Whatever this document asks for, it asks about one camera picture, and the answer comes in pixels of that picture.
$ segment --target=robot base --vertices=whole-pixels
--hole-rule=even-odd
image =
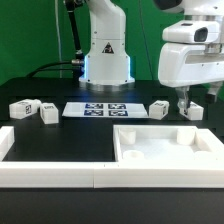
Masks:
[[[101,85],[93,84],[89,82],[79,81],[79,86],[81,88],[98,91],[98,92],[118,92],[126,89],[133,89],[135,87],[135,81],[129,81],[120,85]]]

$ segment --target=black tabletop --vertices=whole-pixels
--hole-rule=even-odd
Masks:
[[[71,79],[16,78],[0,87],[0,126],[15,127],[8,161],[114,161],[113,125],[195,125],[224,142],[224,102],[208,105],[203,86],[191,88],[204,119],[179,115],[176,92],[157,81],[137,81],[133,90],[97,93],[79,89]],[[60,121],[44,125],[35,114],[9,119],[8,105],[22,99],[52,102]],[[63,118],[66,102],[170,103],[163,120]],[[0,223],[223,223],[223,189],[0,189]]]

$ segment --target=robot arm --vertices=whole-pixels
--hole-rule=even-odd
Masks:
[[[208,99],[216,100],[224,80],[224,2],[222,0],[154,0],[166,12],[183,12],[185,19],[166,28],[159,80],[174,87],[179,107],[189,106],[191,85],[210,83]]]
[[[81,87],[117,91],[133,86],[130,57],[125,52],[126,15],[111,0],[75,0],[86,3],[91,20],[91,49],[85,57]]]

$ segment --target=small white cube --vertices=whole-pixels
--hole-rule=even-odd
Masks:
[[[187,111],[185,111],[184,108],[180,108],[180,114],[191,121],[201,121],[203,119],[203,113],[204,108],[194,102],[190,103],[190,107]]]
[[[45,124],[57,124],[59,122],[58,109],[53,103],[41,104],[40,116]]]
[[[40,108],[40,100],[22,100],[9,105],[10,118],[23,119],[37,113]]]
[[[149,106],[149,118],[161,120],[169,111],[169,102],[157,100],[155,103]]]

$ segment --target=wall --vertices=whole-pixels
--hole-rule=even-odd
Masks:
[[[58,1],[63,60],[70,60],[74,57],[74,47],[69,20],[63,0]],[[126,50],[132,58],[132,76],[137,80],[156,79],[160,49],[164,44],[162,30],[181,20],[182,15],[163,13],[154,6],[152,0],[113,2],[123,8],[127,15]],[[59,61],[55,0],[1,1],[0,14],[0,84],[13,77],[24,77],[43,64]],[[87,53],[90,48],[90,22],[86,5],[77,10],[76,18],[82,48]],[[146,45],[153,74],[149,69]],[[41,74],[46,75],[59,77],[57,72]]]

